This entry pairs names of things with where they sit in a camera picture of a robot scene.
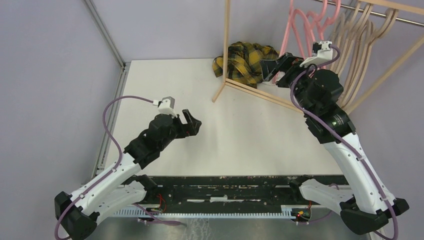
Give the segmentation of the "pink hanger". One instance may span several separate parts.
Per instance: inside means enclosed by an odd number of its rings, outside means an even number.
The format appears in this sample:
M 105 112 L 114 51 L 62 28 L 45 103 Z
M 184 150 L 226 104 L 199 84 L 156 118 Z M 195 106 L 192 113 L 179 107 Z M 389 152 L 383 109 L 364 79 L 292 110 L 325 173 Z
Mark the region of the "pink hanger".
M 325 30 L 327 29 L 327 27 L 329 27 L 330 25 L 332 25 L 335 21 L 336 21 L 336 18 L 338 17 L 338 15 L 339 15 L 339 12 L 340 12 L 340 8 L 341 8 L 341 3 L 342 3 L 342 1 L 341 0 L 328 0 L 327 1 L 327 8 L 328 8 L 328 3 L 329 2 L 333 2 L 333 3 L 335 3 L 335 9 L 334 9 L 334 13 L 332 14 L 332 15 L 330 15 L 330 16 L 328 16 L 325 20 L 324 20 L 324 22 L 322 23 L 322 19 L 324 18 L 322 18 L 321 19 L 321 21 L 320 21 L 320 23 L 315 23 L 315 25 L 313 26 L 313 33 L 314 33 L 314 30 L 316 31 L 316 33 L 318 34 L 318 40 L 319 41 L 324 41 L 325 40 L 325 38 L 324 38 L 324 33 L 325 33 Z M 309 52 L 309 48 L 311 49 L 311 52 L 310 52 L 310 54 L 308 55 L 308 57 L 311 57 L 312 56 L 312 43 L 313 42 L 311 42 L 309 45 L 310 45 L 310 47 L 308 47 L 307 46 L 307 50 L 308 50 L 308 52 Z
M 288 18 L 287 18 L 287 22 L 286 22 L 286 27 L 284 29 L 284 35 L 283 35 L 283 39 L 282 39 L 282 43 L 281 43 L 281 47 L 280 47 L 280 51 L 279 51 L 279 56 L 281 57 L 284 53 L 286 53 L 287 50 L 287 46 L 289 43 L 289 38 L 290 38 L 290 32 L 292 30 L 295 39 L 296 39 L 296 43 L 297 43 L 297 47 L 300 53 L 300 56 L 302 58 L 306 58 L 306 54 L 304 51 L 304 47 L 302 44 L 302 40 L 299 34 L 299 30 L 297 28 L 296 25 L 296 17 L 300 16 L 302 18 L 302 23 L 305 25 L 303 27 L 303 31 L 304 31 L 304 35 L 305 35 L 305 39 L 306 41 L 308 41 L 308 31 L 310 30 L 309 25 L 309 21 L 308 18 L 306 17 L 305 13 L 300 10 L 299 8 L 295 8 L 294 6 L 294 0 L 290 0 L 289 1 L 289 10 L 288 10 Z
M 289 14 L 290 25 L 291 25 L 293 33 L 295 35 L 300 54 L 301 54 L 302 58 L 304 58 L 304 59 L 306 59 L 309 56 L 310 52 L 312 51 L 311 48 L 310 48 L 310 43 L 314 42 L 316 40 L 315 35 L 313 33 L 314 25 L 315 25 L 315 23 L 321 22 L 321 19 L 324 17 L 324 15 L 326 13 L 327 4 L 328 4 L 328 1 L 323 0 L 322 1 L 322 9 L 321 9 L 320 13 L 316 13 L 314 11 L 308 11 L 305 14 L 299 8 L 294 9 L 293 1 L 292 0 L 290 1 L 290 14 Z M 297 15 L 299 15 L 303 20 L 303 31 L 304 31 L 304 35 L 305 35 L 306 46 L 309 47 L 307 54 L 305 54 L 305 51 L 304 51 L 304 48 L 303 48 L 303 45 L 302 45 L 302 41 L 301 41 L 301 37 L 300 37 L 298 30 L 297 30 L 297 27 L 296 27 L 295 20 L 296 20 Z

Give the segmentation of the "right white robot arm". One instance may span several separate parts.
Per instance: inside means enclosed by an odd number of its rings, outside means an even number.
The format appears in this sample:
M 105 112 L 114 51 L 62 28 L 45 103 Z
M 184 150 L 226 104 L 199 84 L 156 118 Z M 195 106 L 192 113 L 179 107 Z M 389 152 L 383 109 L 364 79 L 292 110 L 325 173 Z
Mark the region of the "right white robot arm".
M 301 176 L 291 183 L 289 199 L 295 204 L 308 200 L 326 207 L 357 235 L 379 235 L 392 222 L 396 239 L 397 216 L 410 207 L 384 186 L 363 151 L 352 120 L 338 106 L 344 90 L 339 76 L 321 65 L 305 64 L 291 53 L 275 60 L 261 60 L 260 67 L 265 81 L 278 72 L 284 73 L 277 86 L 290 90 L 291 101 L 303 112 L 308 130 L 334 158 L 350 187 L 337 189 Z

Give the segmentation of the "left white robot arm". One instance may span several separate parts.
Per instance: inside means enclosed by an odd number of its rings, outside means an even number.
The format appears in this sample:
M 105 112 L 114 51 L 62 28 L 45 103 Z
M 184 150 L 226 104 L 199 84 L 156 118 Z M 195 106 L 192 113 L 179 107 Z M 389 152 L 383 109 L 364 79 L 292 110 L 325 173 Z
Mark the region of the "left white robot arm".
M 114 164 L 79 189 L 58 193 L 54 197 L 55 229 L 62 227 L 68 240 L 84 240 L 103 220 L 127 205 L 154 202 L 158 191 L 149 185 L 149 180 L 139 186 L 122 189 L 119 186 L 158 159 L 173 140 L 198 134 L 202 122 L 188 109 L 182 113 L 186 123 L 181 122 L 179 115 L 156 115 L 148 128 L 129 142 Z

